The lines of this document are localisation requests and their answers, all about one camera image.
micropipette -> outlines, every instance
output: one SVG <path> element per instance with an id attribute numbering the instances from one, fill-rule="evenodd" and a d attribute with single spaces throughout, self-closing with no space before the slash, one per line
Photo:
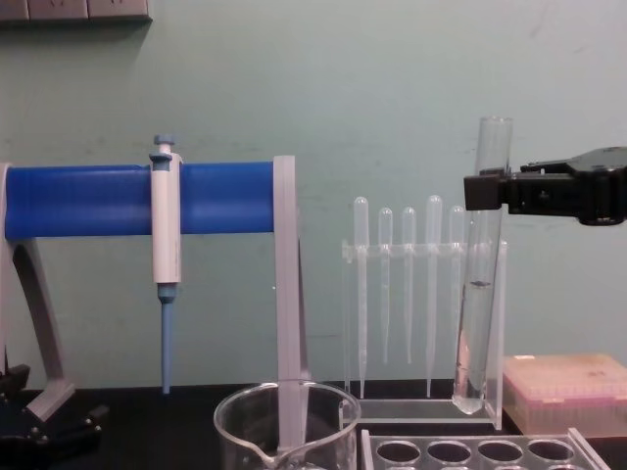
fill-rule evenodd
<path id="1" fill-rule="evenodd" d="M 153 279 L 162 306 L 162 388 L 169 394 L 171 322 L 176 285 L 180 282 L 180 177 L 182 163 L 172 152 L 171 135 L 157 135 L 159 152 L 150 155 L 153 234 Z"/>

black clamp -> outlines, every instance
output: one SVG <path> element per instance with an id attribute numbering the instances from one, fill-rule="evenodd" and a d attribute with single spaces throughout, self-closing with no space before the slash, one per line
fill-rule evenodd
<path id="1" fill-rule="evenodd" d="M 463 180 L 469 211 L 577 217 L 584 225 L 627 218 L 627 147 L 608 147 L 570 160 L 533 163 L 520 172 L 482 171 Z"/>
<path id="2" fill-rule="evenodd" d="M 102 425 L 109 413 L 98 406 L 79 424 L 48 435 L 33 427 L 25 436 L 0 437 L 0 466 L 16 469 L 47 469 L 98 449 Z"/>
<path id="3" fill-rule="evenodd" d="M 5 371 L 0 374 L 0 400 L 5 406 L 11 407 L 12 401 L 26 386 L 30 367 L 21 364 L 9 368 L 5 354 Z M 43 429 L 43 424 L 42 429 L 38 424 L 32 426 L 33 417 L 18 412 L 19 428 L 29 429 L 22 434 L 16 433 L 14 429 L 13 435 L 0 435 L 0 467 L 42 470 L 96 451 L 108 414 L 109 408 L 98 406 L 78 424 L 49 433 Z"/>

plastic dropper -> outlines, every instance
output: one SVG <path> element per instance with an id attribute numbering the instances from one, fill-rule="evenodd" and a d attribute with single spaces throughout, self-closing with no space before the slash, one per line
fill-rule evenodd
<path id="1" fill-rule="evenodd" d="M 363 399 L 363 386 L 365 382 L 365 370 L 368 362 L 367 341 L 368 341 L 368 292 L 367 292 L 367 256 L 370 238 L 368 232 L 368 201 L 366 198 L 356 198 L 353 204 L 355 249 L 357 252 L 357 272 L 358 272 L 358 347 L 359 372 L 360 372 L 360 395 Z"/>
<path id="2" fill-rule="evenodd" d="M 379 211 L 379 248 L 381 250 L 381 336 L 383 363 L 388 363 L 388 342 L 390 337 L 390 247 L 393 231 L 392 210 Z"/>
<path id="3" fill-rule="evenodd" d="M 431 398 L 431 378 L 435 362 L 438 309 L 438 245 L 442 235 L 442 199 L 431 196 L 427 201 L 425 240 L 428 254 L 427 278 L 427 397 Z"/>
<path id="4" fill-rule="evenodd" d="M 465 210 L 454 206 L 449 212 L 449 243 L 451 255 L 451 328 L 453 329 L 453 357 L 458 353 L 459 312 L 461 311 L 461 257 Z"/>
<path id="5" fill-rule="evenodd" d="M 415 246 L 415 210 L 403 209 L 402 242 L 405 248 L 405 294 L 404 318 L 408 350 L 408 364 L 411 364 L 411 321 L 413 318 L 413 249 Z"/>

stand base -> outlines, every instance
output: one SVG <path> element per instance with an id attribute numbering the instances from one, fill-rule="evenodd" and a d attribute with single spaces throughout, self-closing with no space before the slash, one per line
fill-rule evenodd
<path id="1" fill-rule="evenodd" d="M 361 399 L 363 424 L 495 424 L 486 409 L 467 415 L 450 399 Z"/>

blue pipette stand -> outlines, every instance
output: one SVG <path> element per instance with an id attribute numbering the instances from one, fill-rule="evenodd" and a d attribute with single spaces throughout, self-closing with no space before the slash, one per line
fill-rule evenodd
<path id="1" fill-rule="evenodd" d="M 15 268 L 48 381 L 28 409 L 45 421 L 72 395 L 74 385 L 65 375 L 36 239 L 151 235 L 150 167 L 0 164 L 0 185 L 0 228 L 5 233 L 0 251 L 0 275 L 5 276 L 0 281 L 0 300 L 13 294 L 4 279 L 8 270 Z M 180 168 L 180 226 L 182 234 L 274 233 L 279 380 L 309 378 L 294 158 L 276 157 L 268 163 L 184 164 Z M 300 332 L 296 339 L 295 331 Z M 5 335 L 0 309 L 2 373 Z M 287 412 L 283 419 L 288 420 L 283 426 L 286 432 L 289 421 L 298 425 Z"/>

